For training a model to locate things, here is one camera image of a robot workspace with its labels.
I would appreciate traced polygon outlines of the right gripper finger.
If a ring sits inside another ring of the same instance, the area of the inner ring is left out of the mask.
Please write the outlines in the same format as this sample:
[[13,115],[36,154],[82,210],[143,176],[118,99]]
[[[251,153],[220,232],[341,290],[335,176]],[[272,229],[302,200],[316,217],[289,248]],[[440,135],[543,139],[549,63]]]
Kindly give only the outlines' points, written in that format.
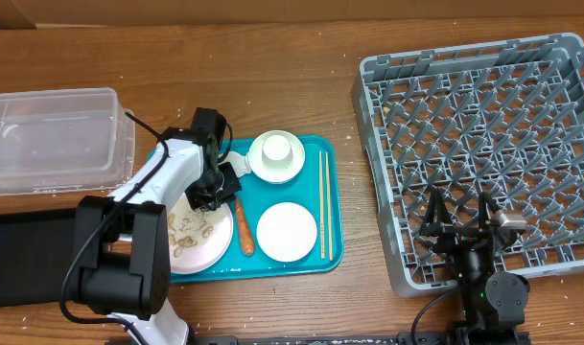
[[496,214],[499,211],[499,206],[496,201],[487,192],[481,192],[479,194],[479,227],[485,228],[490,224],[491,215]]
[[442,230],[451,225],[451,216],[447,210],[442,194],[435,187],[430,187],[430,199],[427,212],[423,218],[421,230]]

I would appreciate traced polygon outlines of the white tissue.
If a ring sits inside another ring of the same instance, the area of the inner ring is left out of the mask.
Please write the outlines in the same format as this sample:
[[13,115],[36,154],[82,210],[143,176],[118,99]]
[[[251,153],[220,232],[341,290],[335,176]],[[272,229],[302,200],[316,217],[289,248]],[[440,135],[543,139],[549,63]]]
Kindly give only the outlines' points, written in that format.
[[223,163],[230,163],[238,178],[252,173],[247,157],[236,151],[229,152],[223,159]]

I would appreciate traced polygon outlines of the rice and peanut scraps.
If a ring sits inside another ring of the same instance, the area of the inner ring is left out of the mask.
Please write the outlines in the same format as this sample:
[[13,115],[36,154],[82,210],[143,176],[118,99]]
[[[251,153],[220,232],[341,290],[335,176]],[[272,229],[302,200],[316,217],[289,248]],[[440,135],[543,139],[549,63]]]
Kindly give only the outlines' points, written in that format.
[[217,211],[193,210],[181,199],[168,215],[168,237],[173,256],[178,258],[185,249],[204,246],[219,215]]

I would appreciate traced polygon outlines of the large pink plate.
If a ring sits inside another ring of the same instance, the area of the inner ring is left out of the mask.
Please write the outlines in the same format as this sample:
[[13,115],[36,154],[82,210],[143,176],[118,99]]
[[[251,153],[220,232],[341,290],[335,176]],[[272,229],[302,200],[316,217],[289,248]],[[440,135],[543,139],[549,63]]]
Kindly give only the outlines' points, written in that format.
[[227,251],[233,229],[227,204],[215,211],[194,210],[182,195],[168,215],[171,271],[194,274],[214,265]]

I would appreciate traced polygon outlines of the white bowl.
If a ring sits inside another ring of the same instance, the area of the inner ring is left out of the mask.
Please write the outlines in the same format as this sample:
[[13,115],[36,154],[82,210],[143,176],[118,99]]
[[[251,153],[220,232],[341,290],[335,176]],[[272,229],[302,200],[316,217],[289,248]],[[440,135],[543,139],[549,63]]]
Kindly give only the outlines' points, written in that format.
[[[262,152],[264,141],[273,134],[286,136],[292,145],[292,157],[288,161],[276,163],[268,161]],[[283,184],[294,179],[302,170],[305,150],[300,140],[284,130],[271,130],[258,136],[250,145],[246,155],[250,168],[262,180],[272,184]]]

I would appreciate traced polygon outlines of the orange carrot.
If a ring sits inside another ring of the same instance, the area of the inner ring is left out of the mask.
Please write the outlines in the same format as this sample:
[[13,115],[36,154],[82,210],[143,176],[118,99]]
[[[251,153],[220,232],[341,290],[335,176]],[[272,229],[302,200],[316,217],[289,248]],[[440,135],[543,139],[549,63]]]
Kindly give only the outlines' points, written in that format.
[[239,243],[244,255],[250,257],[255,252],[255,242],[248,226],[243,204],[239,198],[235,200],[235,216],[239,233]]

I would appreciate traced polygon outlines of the white cup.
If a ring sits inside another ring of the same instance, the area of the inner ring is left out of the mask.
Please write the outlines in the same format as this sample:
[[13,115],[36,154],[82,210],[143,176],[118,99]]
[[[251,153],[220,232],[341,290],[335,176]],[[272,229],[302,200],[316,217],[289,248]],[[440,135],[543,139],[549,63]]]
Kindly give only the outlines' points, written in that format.
[[268,161],[282,163],[292,157],[292,145],[286,136],[273,134],[264,141],[262,152]]

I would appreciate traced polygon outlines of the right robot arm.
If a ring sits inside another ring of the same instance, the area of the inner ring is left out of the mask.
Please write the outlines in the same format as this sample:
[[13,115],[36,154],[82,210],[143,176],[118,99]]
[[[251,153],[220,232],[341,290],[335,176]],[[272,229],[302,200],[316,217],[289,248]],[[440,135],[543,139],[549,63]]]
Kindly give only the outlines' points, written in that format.
[[[434,237],[429,249],[445,257],[456,287],[435,298],[415,316],[410,328],[414,344],[528,344],[527,333],[517,327],[525,322],[530,284],[522,275],[499,272],[494,259],[526,231],[526,219],[505,211],[486,192],[479,195],[475,225],[457,226],[442,194],[431,189],[421,236]],[[418,334],[417,324],[426,311],[441,300],[459,294],[465,319],[444,333]]]

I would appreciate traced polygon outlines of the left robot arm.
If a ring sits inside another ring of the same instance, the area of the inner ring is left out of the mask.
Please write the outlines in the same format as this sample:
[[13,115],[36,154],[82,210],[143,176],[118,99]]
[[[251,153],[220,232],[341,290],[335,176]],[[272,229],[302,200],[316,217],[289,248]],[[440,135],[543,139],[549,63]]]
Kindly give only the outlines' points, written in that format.
[[58,306],[73,323],[118,324],[137,344],[187,344],[190,327],[167,299],[168,213],[182,196],[215,211],[242,187],[224,160],[232,129],[219,111],[199,107],[189,127],[154,136],[153,158],[127,184],[80,201]]

